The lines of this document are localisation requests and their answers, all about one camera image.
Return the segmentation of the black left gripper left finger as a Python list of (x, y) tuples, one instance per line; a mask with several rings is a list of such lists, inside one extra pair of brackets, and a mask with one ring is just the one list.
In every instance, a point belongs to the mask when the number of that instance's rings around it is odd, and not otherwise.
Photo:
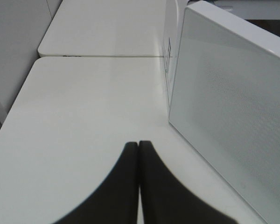
[(135, 224), (138, 202), (138, 144), (128, 142), (98, 188), (56, 223)]

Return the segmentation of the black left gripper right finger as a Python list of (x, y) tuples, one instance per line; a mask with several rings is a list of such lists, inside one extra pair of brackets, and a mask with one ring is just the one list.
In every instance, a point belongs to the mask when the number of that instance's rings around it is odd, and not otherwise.
[(146, 224), (235, 224), (189, 191), (166, 167), (152, 142), (139, 142), (139, 181)]

